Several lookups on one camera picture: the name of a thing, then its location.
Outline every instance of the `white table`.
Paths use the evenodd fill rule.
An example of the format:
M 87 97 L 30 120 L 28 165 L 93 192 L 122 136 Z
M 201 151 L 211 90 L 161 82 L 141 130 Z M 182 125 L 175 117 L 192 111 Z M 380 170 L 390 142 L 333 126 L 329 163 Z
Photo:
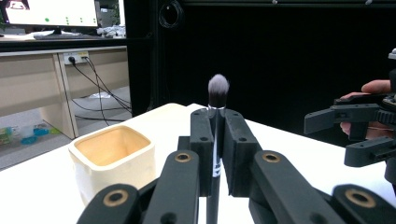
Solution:
M 156 142 L 157 175 L 168 154 L 177 149 L 178 137 L 190 135 L 190 113 L 198 108 L 169 104 L 123 123 Z M 342 147 L 249 120 L 247 124 L 263 149 L 285 155 L 313 187 L 331 194 L 336 185 L 356 184 L 396 206 L 392 187 L 383 177 L 384 162 L 346 167 Z M 221 177 L 219 223 L 253 223 L 248 199 L 228 196 L 225 175 Z M 199 223 L 205 223 L 205 198 L 200 200 Z M 67 146 L 0 172 L 0 223 L 76 223 L 83 210 Z

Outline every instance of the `power strip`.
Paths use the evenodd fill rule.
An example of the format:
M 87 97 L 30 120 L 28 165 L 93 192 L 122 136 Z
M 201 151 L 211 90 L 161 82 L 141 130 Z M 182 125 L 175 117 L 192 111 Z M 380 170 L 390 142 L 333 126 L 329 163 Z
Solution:
M 76 63 L 86 63 L 87 60 L 84 58 L 89 58 L 88 51 L 64 53 L 64 64 L 72 64 L 71 58 L 74 58 Z

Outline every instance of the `black panel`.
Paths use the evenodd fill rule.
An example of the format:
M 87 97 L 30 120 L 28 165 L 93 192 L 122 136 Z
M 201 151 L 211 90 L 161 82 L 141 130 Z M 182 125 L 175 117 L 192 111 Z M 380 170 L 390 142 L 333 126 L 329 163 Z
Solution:
M 304 135 L 304 116 L 396 67 L 394 8 L 189 7 L 164 30 L 170 102 L 207 105 L 217 73 L 227 107 L 246 119 Z M 344 147 L 338 127 L 308 137 Z

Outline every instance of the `cable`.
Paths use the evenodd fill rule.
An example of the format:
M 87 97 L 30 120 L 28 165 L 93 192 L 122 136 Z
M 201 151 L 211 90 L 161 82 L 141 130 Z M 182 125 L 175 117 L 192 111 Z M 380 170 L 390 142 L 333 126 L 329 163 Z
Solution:
M 161 7 L 158 20 L 163 28 L 180 29 L 185 23 L 184 10 L 177 0 L 170 0 Z
M 123 105 L 123 107 L 128 107 L 128 108 L 130 108 L 128 105 L 122 104 L 120 101 L 123 101 L 123 102 L 125 102 L 125 103 L 127 103 L 127 104 L 130 104 L 130 102 L 125 101 L 125 100 L 121 99 L 120 97 L 114 95 L 114 94 L 108 89 L 108 87 L 106 86 L 105 82 L 104 82 L 104 81 L 99 77 L 99 75 L 96 73 L 96 69 L 95 69 L 93 63 L 91 62 L 91 59 L 88 58 L 88 57 L 84 57 L 84 59 L 85 59 L 85 60 L 87 61 L 87 63 L 90 65 L 92 71 L 96 74 L 96 78 L 99 78 L 100 81 L 101 81 L 101 83 L 102 83 L 102 85 L 106 88 L 106 91 L 105 91 L 105 92 L 107 92 L 109 95 L 113 96 L 113 97 L 119 102 L 120 105 Z
M 103 83 L 104 86 L 105 86 L 105 89 L 102 88 L 102 87 L 100 87 L 100 86 L 98 86 L 98 84 L 96 84 L 92 79 L 90 79 L 87 75 L 85 75 L 83 72 L 81 72 L 81 70 L 79 70 L 79 69 L 76 67 L 75 64 L 73 64 L 73 66 L 74 66 L 85 78 L 87 78 L 93 85 L 97 86 L 97 87 L 99 88 L 99 90 L 104 91 L 104 92 L 106 92 L 107 94 L 113 96 L 113 97 L 116 99 L 116 101 L 117 101 L 124 109 L 126 109 L 128 112 L 130 112 L 130 113 L 132 114 L 132 108 L 129 107 L 128 105 L 122 103 L 121 101 L 126 102 L 126 103 L 128 103 L 128 104 L 130 104 L 130 102 L 125 101 L 125 100 L 121 99 L 120 97 L 118 97 L 117 95 L 113 94 L 113 93 L 107 88 L 107 86 L 103 83 L 102 79 L 97 75 L 97 73 L 95 72 L 95 69 L 94 69 L 94 68 L 92 68 L 92 70 L 94 71 L 95 75 L 98 76 L 99 79 L 102 81 L 102 83 Z
M 103 119 L 96 119 L 96 118 L 86 118 L 86 117 L 82 117 L 82 116 L 78 116 L 78 115 L 76 115 L 76 118 L 79 118 L 79 119 L 103 120 Z M 106 120 L 107 121 L 119 121 L 119 122 L 125 121 L 125 119 L 106 119 Z
M 72 101 L 73 101 L 73 103 L 78 105 L 78 107 L 80 107 L 82 109 L 89 110 L 89 111 L 96 111 L 96 112 L 100 111 L 99 109 L 89 109 L 89 108 L 86 108 L 86 107 L 84 107 L 82 105 L 79 105 L 75 100 L 72 100 Z M 116 108 L 108 108 L 108 109 L 103 109 L 103 110 L 118 110 L 118 109 L 124 109 L 124 108 L 123 107 L 116 107 Z
M 100 112 L 102 113 L 102 117 L 103 117 L 103 118 L 100 119 L 100 120 L 103 120 L 103 121 L 106 123 L 107 126 L 109 126 L 109 124 L 107 123 L 108 120 L 113 120 L 113 121 L 124 121 L 124 120 L 107 119 L 107 118 L 105 117 L 104 111 L 105 111 L 105 110 L 110 110 L 110 109 L 103 109 L 102 97 L 101 97 L 101 95 L 100 95 L 100 92 L 101 92 L 101 91 L 104 91 L 104 92 L 106 92 L 107 94 L 113 96 L 114 99 L 122 106 L 122 108 L 125 109 L 125 110 L 127 110 L 127 111 L 128 111 L 129 113 L 131 113 L 131 115 L 132 115 L 132 114 L 133 114 L 133 113 L 132 113 L 132 108 L 129 107 L 128 105 L 126 105 L 126 104 L 124 103 L 124 102 L 126 102 L 126 103 L 129 103 L 129 102 L 128 102 L 128 101 L 125 101 L 125 100 L 123 100 L 123 99 L 121 99 L 120 97 L 118 97 L 117 95 L 115 95 L 114 93 L 112 93 L 112 92 L 108 89 L 108 87 L 106 86 L 106 84 L 104 83 L 104 81 L 103 81 L 103 80 L 99 77 L 99 75 L 97 74 L 96 69 L 95 69 L 95 66 L 94 66 L 94 64 L 92 63 L 92 61 L 91 61 L 88 57 L 83 57 L 83 59 L 85 59 L 85 60 L 87 61 L 88 65 L 90 66 L 90 68 L 92 69 L 92 71 L 95 73 L 96 83 L 95 83 L 92 79 L 90 79 L 87 75 L 85 75 L 82 71 L 80 71 L 80 70 L 77 68 L 77 66 L 76 66 L 76 60 L 75 60 L 74 57 L 70 57 L 68 60 L 73 64 L 73 66 L 74 66 L 85 78 L 87 78 L 91 83 L 93 83 L 93 84 L 98 88 L 98 90 L 99 90 L 99 102 L 100 102 L 99 104 L 100 104 L 100 110 L 92 110 L 92 111 L 100 111 Z M 101 85 L 100 85 L 100 83 L 99 83 L 99 80 L 100 80 L 100 82 L 103 84 L 103 86 L 104 86 L 105 88 L 102 88 L 102 87 L 101 87 Z M 82 107 L 81 105 L 77 104 L 74 100 L 73 100 L 73 102 L 74 102 L 76 105 L 80 106 L 81 108 L 84 108 L 84 107 Z

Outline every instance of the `finger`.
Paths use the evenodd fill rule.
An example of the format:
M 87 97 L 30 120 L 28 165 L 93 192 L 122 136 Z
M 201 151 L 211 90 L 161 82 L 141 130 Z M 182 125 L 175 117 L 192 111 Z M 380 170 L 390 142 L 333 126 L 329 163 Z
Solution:
M 340 99 L 347 99 L 353 95 L 364 95 L 364 94 L 369 94 L 367 92 L 359 92 L 359 91 L 353 91 L 351 93 L 348 93 L 347 95 L 341 96 Z
M 340 123 L 341 130 L 344 133 L 346 133 L 347 135 L 350 134 L 350 126 L 351 126 L 351 124 L 349 122 L 341 122 Z
M 361 91 L 367 93 L 387 93 L 391 92 L 390 80 L 373 80 L 364 84 Z
M 392 138 L 393 137 L 393 131 L 390 131 L 389 129 L 367 129 L 367 134 L 366 134 L 366 139 L 374 139 L 377 137 L 389 137 Z
M 350 122 L 341 122 L 340 127 L 344 133 L 350 135 L 350 127 L 351 127 Z M 385 124 L 381 124 L 379 122 L 369 122 L 366 139 L 373 139 L 381 136 L 392 138 L 393 130 Z

